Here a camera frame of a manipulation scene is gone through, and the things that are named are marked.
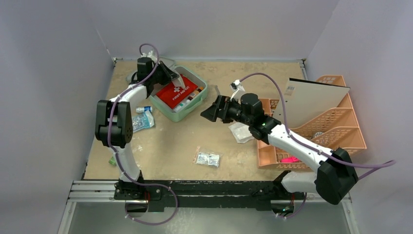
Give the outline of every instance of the small bottle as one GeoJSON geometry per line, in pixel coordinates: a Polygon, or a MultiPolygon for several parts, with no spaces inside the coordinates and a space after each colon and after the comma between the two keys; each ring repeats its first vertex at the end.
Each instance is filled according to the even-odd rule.
{"type": "Polygon", "coordinates": [[[192,92],[189,96],[188,96],[188,100],[192,100],[194,99],[194,97],[196,97],[204,88],[203,87],[199,87],[198,89],[196,89],[194,92],[192,92]]]}
{"type": "Polygon", "coordinates": [[[179,103],[177,106],[175,106],[175,108],[173,109],[175,112],[178,112],[179,110],[181,110],[184,106],[186,106],[188,103],[190,102],[190,100],[186,99],[181,101],[181,103],[179,103]]]}
{"type": "Polygon", "coordinates": [[[137,107],[136,112],[138,114],[144,113],[145,111],[150,111],[152,113],[152,107],[151,106],[144,106],[144,107],[137,107]]]}

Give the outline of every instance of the pink organizer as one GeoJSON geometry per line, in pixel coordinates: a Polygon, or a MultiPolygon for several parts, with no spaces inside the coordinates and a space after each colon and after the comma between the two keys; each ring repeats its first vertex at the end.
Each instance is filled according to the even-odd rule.
{"type": "MultiPolygon", "coordinates": [[[[317,82],[345,86],[343,76],[322,76],[317,82]]],[[[278,105],[278,99],[260,99],[266,114],[272,116],[272,111],[278,105]]],[[[350,95],[347,94],[341,103],[321,115],[308,121],[301,127],[291,129],[304,138],[311,139],[314,133],[323,132],[320,136],[311,139],[312,142],[324,147],[345,149],[350,156],[365,150],[366,143],[351,103],[350,95]]],[[[278,168],[289,170],[309,170],[302,162],[282,163],[281,159],[291,157],[286,151],[257,141],[257,166],[258,168],[278,168]]]]}

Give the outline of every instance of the clear plastic bag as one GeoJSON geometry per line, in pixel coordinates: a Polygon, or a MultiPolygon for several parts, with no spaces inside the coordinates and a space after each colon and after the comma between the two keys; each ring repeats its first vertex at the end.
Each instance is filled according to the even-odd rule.
{"type": "Polygon", "coordinates": [[[237,143],[244,144],[249,140],[254,139],[252,134],[248,130],[248,126],[239,122],[236,122],[228,127],[237,140],[237,143]]]}
{"type": "Polygon", "coordinates": [[[132,127],[134,133],[145,128],[153,127],[154,125],[155,120],[153,119],[150,111],[145,111],[142,114],[137,114],[132,117],[132,127]]]}
{"type": "Polygon", "coordinates": [[[196,149],[193,162],[195,164],[207,165],[218,168],[221,155],[221,153],[217,153],[212,150],[198,146],[198,148],[196,149]]]}

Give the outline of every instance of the white wall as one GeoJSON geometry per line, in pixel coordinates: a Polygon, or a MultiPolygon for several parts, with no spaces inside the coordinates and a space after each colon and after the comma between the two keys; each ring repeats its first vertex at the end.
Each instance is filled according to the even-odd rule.
{"type": "Polygon", "coordinates": [[[303,59],[338,0],[85,0],[113,57],[303,59]]]}
{"type": "Polygon", "coordinates": [[[79,0],[0,1],[0,229],[55,234],[112,62],[79,0]]]}
{"type": "Polygon", "coordinates": [[[412,42],[413,1],[340,0],[307,60],[311,79],[342,74],[351,87],[368,147],[354,160],[398,161],[353,188],[361,233],[413,230],[412,42]]]}

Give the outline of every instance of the tan work surface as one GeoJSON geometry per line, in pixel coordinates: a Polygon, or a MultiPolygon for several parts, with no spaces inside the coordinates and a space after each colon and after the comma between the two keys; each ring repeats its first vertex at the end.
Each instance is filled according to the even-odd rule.
{"type": "MultiPolygon", "coordinates": [[[[209,87],[203,104],[179,122],[172,122],[159,110],[153,110],[155,126],[133,134],[133,156],[144,179],[164,180],[273,180],[283,170],[257,168],[257,141],[238,144],[229,130],[231,124],[213,123],[200,116],[215,100],[217,85],[221,95],[231,96],[229,87],[236,79],[253,72],[270,75],[284,90],[288,78],[303,79],[298,63],[286,62],[192,62],[179,65],[194,71],[209,87]],[[193,163],[197,147],[221,153],[218,168],[193,163]]],[[[107,98],[125,90],[125,77],[136,69],[135,61],[120,61],[114,69],[107,98]]],[[[243,82],[249,93],[260,98],[279,98],[277,89],[266,77],[253,76],[243,82]]],[[[139,106],[152,106],[149,100],[139,106]]],[[[109,164],[112,154],[96,139],[93,142],[85,179],[118,179],[117,167],[109,164]]]]}

